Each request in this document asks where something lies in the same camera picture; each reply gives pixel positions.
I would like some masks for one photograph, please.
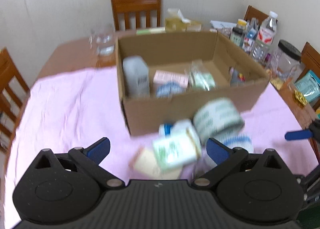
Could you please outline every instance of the pink box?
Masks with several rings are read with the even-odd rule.
[[[180,85],[180,87],[187,89],[188,75],[157,70],[155,76],[153,77],[153,87],[156,88],[168,82],[176,82]]]

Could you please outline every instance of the open cardboard box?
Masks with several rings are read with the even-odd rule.
[[[150,97],[129,98],[123,59],[140,55],[149,67]],[[216,88],[212,91],[188,90],[169,98],[156,98],[152,81],[156,70],[184,74],[193,60],[202,59]],[[219,33],[171,32],[124,37],[116,44],[119,98],[132,136],[157,132],[159,125],[192,119],[196,111],[210,100],[228,97],[239,112],[250,110],[268,84],[268,75],[240,47]],[[230,67],[246,78],[246,83],[230,87]]]

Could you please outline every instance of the white bottle cap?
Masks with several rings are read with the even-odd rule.
[[[275,13],[274,11],[270,11],[270,12],[269,12],[269,16],[271,16],[272,18],[277,18],[277,17],[278,17],[278,14]]]

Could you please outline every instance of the blue gripper pad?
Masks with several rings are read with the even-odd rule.
[[[103,137],[88,148],[84,149],[82,153],[99,165],[109,152],[110,141],[107,137]]]
[[[208,156],[217,164],[221,164],[233,154],[233,150],[224,146],[216,139],[210,138],[206,146]]]

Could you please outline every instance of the ribbed black surface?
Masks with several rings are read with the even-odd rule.
[[[125,189],[109,191],[100,204],[77,221],[63,225],[33,225],[18,229],[298,229],[295,222],[275,226],[248,225],[225,213],[212,194],[197,191],[184,180],[131,181]]]

